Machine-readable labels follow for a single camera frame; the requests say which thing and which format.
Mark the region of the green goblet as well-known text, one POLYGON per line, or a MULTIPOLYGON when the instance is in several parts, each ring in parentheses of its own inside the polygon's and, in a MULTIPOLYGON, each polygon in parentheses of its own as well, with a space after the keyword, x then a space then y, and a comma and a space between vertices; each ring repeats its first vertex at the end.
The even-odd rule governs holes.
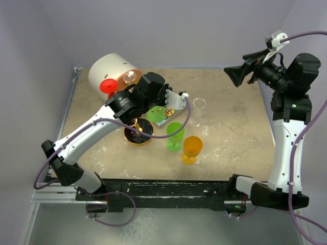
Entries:
MULTIPOLYGON (((181 126, 182 126, 182 124, 179 122, 172 122, 172 123, 168 124, 168 126, 166 128, 166 133, 168 135, 176 133, 181 128, 181 126)), ((185 129, 183 128, 178 133, 169 137, 168 142, 167 142, 168 150, 170 150, 172 152, 179 151, 182 147, 182 140, 184 138, 184 134, 185 134, 185 129)))
POLYGON ((146 113, 148 121, 152 123, 160 123, 165 118, 165 107, 155 106, 146 113))

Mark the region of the clear wine glass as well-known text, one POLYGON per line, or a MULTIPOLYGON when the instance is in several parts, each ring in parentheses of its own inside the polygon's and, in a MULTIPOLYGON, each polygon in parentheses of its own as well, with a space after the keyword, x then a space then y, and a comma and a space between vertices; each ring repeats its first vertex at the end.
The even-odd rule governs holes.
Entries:
POLYGON ((125 85, 131 85, 136 82, 138 74, 135 71, 128 71, 123 75, 123 81, 125 85))

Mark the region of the red plastic goblet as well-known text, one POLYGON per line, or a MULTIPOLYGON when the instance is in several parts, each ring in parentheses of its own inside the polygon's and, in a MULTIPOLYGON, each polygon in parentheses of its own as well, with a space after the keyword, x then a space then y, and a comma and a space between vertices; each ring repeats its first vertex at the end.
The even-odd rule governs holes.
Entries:
POLYGON ((115 79, 104 79, 100 85, 100 91, 106 95, 106 98, 109 99, 112 97, 118 88, 118 82, 115 79))

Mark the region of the orange plastic goblet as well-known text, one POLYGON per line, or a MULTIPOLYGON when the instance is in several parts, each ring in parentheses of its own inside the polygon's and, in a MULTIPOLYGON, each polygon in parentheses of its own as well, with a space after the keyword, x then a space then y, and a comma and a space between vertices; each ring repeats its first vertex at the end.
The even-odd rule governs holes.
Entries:
POLYGON ((203 148, 202 140, 197 136, 189 136, 183 142, 183 152, 181 160, 186 165, 192 165, 196 162, 197 156, 203 148))

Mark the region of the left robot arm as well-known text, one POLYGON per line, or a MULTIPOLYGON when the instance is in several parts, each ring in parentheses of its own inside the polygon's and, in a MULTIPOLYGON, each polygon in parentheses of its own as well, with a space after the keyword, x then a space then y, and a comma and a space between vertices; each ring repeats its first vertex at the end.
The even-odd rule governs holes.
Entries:
POLYGON ((62 186, 75 184, 87 191, 93 200, 105 195, 100 176, 78 164, 81 156, 102 138, 119 127, 130 127, 130 123, 155 106, 166 106, 169 92, 173 89, 164 78, 148 72, 137 84, 128 85, 115 92, 87 122, 66 137, 55 142, 46 140, 41 148, 56 175, 54 182, 62 186))

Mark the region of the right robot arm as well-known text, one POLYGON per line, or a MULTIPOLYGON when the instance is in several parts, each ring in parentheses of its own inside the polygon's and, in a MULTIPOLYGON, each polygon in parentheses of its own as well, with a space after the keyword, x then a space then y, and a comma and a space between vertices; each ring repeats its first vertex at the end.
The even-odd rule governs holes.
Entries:
POLYGON ((261 81, 274 92, 273 112, 275 152, 273 169, 267 183, 252 177, 231 178, 227 194, 233 200, 248 195, 253 205, 288 211, 307 207, 309 197, 302 193, 301 159, 305 129, 311 122, 312 102, 307 92, 318 77, 320 60, 312 54, 298 54, 289 67, 274 64, 275 56, 264 59, 268 50, 243 56, 241 66, 224 68, 236 87, 251 74, 248 84, 261 81))

